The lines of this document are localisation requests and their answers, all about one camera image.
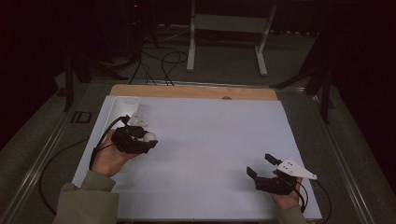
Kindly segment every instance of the white stand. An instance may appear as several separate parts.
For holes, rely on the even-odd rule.
[[[262,42],[256,46],[257,63],[260,69],[260,75],[266,77],[267,68],[265,66],[262,51],[270,32],[276,6],[272,6],[268,18],[250,18],[250,17],[233,17],[195,14],[195,0],[191,0],[191,35],[190,48],[187,60],[187,71],[194,70],[195,60],[195,29],[217,30],[217,31],[234,31],[262,34]]]

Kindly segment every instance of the wooden edge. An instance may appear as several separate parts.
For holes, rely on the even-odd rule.
[[[235,87],[117,84],[111,89],[110,95],[277,101],[274,90]]]

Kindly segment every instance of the hand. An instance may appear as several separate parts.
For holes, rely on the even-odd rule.
[[[111,136],[114,132],[115,130],[108,132],[106,140],[100,146],[100,148],[104,149],[96,154],[91,167],[92,171],[108,177],[118,173],[125,162],[138,156],[138,154],[120,152],[111,141]]]
[[[300,184],[303,181],[302,178],[297,177],[297,185],[296,185],[296,189],[298,191],[300,191]],[[271,193],[271,197],[274,200],[274,203],[277,205],[277,207],[280,210],[287,210],[290,209],[292,207],[295,206],[300,206],[299,205],[299,196],[295,191],[292,191],[290,194],[288,195],[278,195],[278,194],[274,194]]]

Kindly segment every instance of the green sleeve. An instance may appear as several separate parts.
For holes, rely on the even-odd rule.
[[[119,194],[110,192],[115,184],[114,180],[92,171],[88,171],[80,189],[65,184],[52,223],[116,223]]]
[[[295,206],[287,210],[279,210],[277,220],[279,224],[306,224],[300,206]]]

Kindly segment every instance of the metal frame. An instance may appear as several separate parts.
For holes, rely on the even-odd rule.
[[[217,86],[217,87],[249,87],[249,88],[269,88],[268,86],[263,85],[227,85],[227,84],[210,84],[210,83],[190,83],[190,82],[178,82],[177,85],[204,85],[204,86]],[[70,111],[73,111],[82,96],[85,93],[81,94],[81,97],[72,105]],[[291,92],[291,93],[304,93],[304,88],[293,88],[288,87],[283,90],[275,90],[276,92]],[[335,163],[340,171],[340,175],[344,180],[346,185],[346,189],[349,193],[350,199],[353,202],[357,214],[361,220],[361,223],[375,223],[373,215],[367,206],[367,202],[364,199],[364,196],[361,193],[361,190],[358,186],[358,183],[355,180],[354,175],[351,173],[348,163],[346,162],[343,152],[341,151],[340,147],[338,146],[330,128],[330,125],[325,123],[320,115],[319,111],[319,100],[317,96],[309,97],[310,104],[312,105],[315,114],[317,115],[318,124],[321,124],[323,132],[326,134],[326,139],[328,139],[332,154],[335,160]],[[35,183],[41,175],[42,169],[44,165],[50,158],[51,153],[56,148],[62,134],[64,131],[64,127],[66,122],[71,118],[70,111],[65,113],[59,125],[55,128],[52,135],[49,137],[47,144],[43,147],[40,155],[35,160],[35,163],[31,166],[29,171],[26,173],[25,178],[22,180],[20,187],[18,188],[16,194],[14,195],[13,199],[11,200],[10,204],[6,208],[5,212],[0,216],[0,223],[13,223],[15,218],[17,217],[18,213],[22,210],[25,202],[27,201],[30,193],[32,192],[33,188],[35,187]]]
[[[273,5],[267,18],[195,14],[195,0],[191,0],[190,48],[187,60],[187,71],[192,72],[194,70],[196,29],[234,31],[262,34],[262,41],[259,46],[256,46],[255,53],[257,57],[257,63],[260,69],[260,75],[262,77],[266,77],[268,75],[268,72],[265,66],[264,57],[262,56],[262,51],[270,33],[270,28],[275,12],[276,6]]]

